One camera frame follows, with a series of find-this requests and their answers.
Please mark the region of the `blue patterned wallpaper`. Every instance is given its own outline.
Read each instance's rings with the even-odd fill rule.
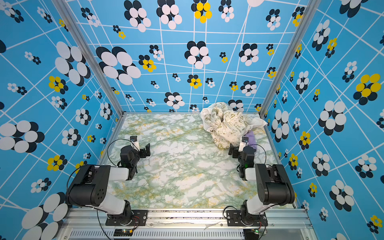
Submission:
[[[50,239],[119,116],[51,1],[0,0],[0,32],[0,239]]]
[[[322,0],[264,115],[322,239],[384,239],[384,5]]]
[[[308,0],[69,0],[127,112],[257,111]]]

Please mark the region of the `white vented panel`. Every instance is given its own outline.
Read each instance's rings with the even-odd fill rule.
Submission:
[[[242,229],[136,229],[131,237],[113,237],[114,231],[105,231],[111,239],[244,239]],[[101,229],[74,228],[69,240],[82,239],[106,239],[106,236]]]

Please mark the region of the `green marble surface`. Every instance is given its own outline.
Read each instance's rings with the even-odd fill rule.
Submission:
[[[264,129],[256,128],[254,134],[266,150],[267,164],[277,163]],[[151,156],[140,159],[131,181],[108,185],[108,192],[128,200],[132,208],[240,207],[257,195],[256,182],[238,176],[237,159],[216,147],[200,114],[128,114],[119,138],[134,135],[141,148],[151,144]],[[124,140],[115,143],[110,155],[115,164],[125,145]],[[264,151],[258,149],[255,162],[264,161]]]

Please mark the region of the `white fabric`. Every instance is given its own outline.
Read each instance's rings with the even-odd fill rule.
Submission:
[[[253,115],[255,117],[250,118],[242,112],[233,111],[224,102],[214,103],[201,111],[203,128],[212,135],[219,149],[229,148],[230,144],[239,146],[241,136],[255,127],[262,128],[267,124],[257,114]]]

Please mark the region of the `black mounting plate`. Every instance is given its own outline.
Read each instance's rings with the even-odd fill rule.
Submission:
[[[139,217],[139,219],[140,219],[139,226],[145,226],[145,224],[147,222],[148,210],[132,210],[132,212],[133,212],[133,216]],[[115,222],[113,217],[110,219],[107,218],[105,225],[106,226],[121,226],[120,223]],[[132,220],[127,226],[134,226],[134,225],[135,225],[135,221]]]
[[[236,210],[226,210],[227,212],[227,224],[229,227],[247,227],[241,222],[240,212]],[[252,227],[268,226],[265,213],[255,219]]]

